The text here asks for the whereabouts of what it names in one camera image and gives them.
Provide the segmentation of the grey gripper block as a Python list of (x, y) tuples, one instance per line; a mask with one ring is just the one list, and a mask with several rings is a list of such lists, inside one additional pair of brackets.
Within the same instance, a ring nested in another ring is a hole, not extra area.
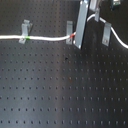
[(74, 45), (77, 48), (81, 48), (82, 46), (82, 39), (83, 39), (84, 28), (87, 20), (88, 9), (96, 10), (99, 7), (99, 4), (101, 3), (101, 1), (102, 0), (91, 0), (90, 7), (89, 7), (89, 0), (80, 1), (80, 8), (79, 8), (79, 14), (78, 14), (77, 25), (76, 25), (76, 34), (74, 38)]

